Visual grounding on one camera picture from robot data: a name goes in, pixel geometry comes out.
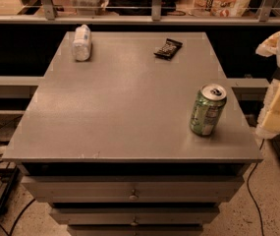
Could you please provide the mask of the top drawer with knob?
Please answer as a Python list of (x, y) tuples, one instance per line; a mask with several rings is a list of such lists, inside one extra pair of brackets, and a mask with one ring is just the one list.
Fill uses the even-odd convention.
[(242, 177), (108, 179), (30, 177), (22, 184), (44, 203), (221, 203), (243, 185)]

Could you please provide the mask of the black snack packet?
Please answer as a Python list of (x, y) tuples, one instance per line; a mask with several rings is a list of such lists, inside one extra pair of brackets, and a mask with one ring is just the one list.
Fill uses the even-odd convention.
[(165, 44), (154, 55), (161, 59), (171, 60), (182, 46), (182, 42), (167, 38)]

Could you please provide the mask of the grey drawer cabinet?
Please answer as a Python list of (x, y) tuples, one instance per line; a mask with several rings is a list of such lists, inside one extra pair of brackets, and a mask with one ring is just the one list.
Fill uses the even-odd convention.
[[(5, 159), (23, 178), (243, 178), (262, 156), (234, 95), (212, 135), (198, 136), (190, 127), (198, 90), (227, 82), (207, 36), (175, 33), (183, 46), (168, 61), (154, 55), (166, 38), (163, 32), (97, 32), (90, 58), (78, 62), (67, 33)], [(47, 204), (52, 210), (219, 209), (222, 203)]]

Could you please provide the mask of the clear plastic water bottle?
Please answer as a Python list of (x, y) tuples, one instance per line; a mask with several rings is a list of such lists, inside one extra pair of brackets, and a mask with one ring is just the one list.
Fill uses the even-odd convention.
[(81, 25), (75, 30), (72, 43), (72, 53), (77, 61), (85, 61), (91, 53), (91, 31), (87, 25)]

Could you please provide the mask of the green soda can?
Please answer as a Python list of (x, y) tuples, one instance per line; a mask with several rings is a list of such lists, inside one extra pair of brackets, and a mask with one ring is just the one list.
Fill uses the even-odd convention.
[(191, 130), (197, 135), (209, 136), (214, 131), (226, 102), (227, 91), (222, 86), (202, 86), (196, 95), (190, 120)]

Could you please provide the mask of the black bag behind glass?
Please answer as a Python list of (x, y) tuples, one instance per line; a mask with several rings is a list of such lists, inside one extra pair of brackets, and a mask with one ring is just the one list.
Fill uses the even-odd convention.
[(176, 10), (179, 0), (109, 0), (106, 6), (108, 12), (119, 16), (150, 16), (153, 6), (160, 8), (162, 16)]

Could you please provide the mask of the bottom drawer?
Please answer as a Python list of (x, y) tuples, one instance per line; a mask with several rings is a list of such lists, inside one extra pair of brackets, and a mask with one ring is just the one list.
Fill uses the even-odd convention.
[(68, 226), (71, 236), (200, 236), (201, 227), (190, 226)]

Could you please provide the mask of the drawer with knob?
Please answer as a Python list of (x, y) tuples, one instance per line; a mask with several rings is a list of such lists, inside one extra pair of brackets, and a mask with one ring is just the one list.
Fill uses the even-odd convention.
[(242, 177), (108, 179), (30, 177), (22, 184), (44, 203), (221, 203), (243, 185)]
[(59, 224), (68, 225), (171, 225), (210, 223), (219, 213), (212, 208), (109, 208), (50, 211)]

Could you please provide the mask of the middle drawer with knob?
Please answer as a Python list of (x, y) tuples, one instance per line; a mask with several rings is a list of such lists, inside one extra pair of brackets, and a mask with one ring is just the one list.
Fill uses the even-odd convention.
[(68, 225), (171, 225), (210, 223), (219, 213), (212, 208), (109, 208), (50, 211), (59, 224)]

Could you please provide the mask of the metal railing frame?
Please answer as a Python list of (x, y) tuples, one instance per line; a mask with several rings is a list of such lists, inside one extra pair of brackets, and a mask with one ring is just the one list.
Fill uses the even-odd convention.
[(0, 0), (0, 24), (280, 26), (280, 0)]

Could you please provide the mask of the grey power box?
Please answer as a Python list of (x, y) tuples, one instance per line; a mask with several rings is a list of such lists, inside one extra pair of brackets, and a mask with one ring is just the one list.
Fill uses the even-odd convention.
[(7, 144), (13, 137), (21, 118), (17, 117), (7, 123), (0, 124), (0, 143)]

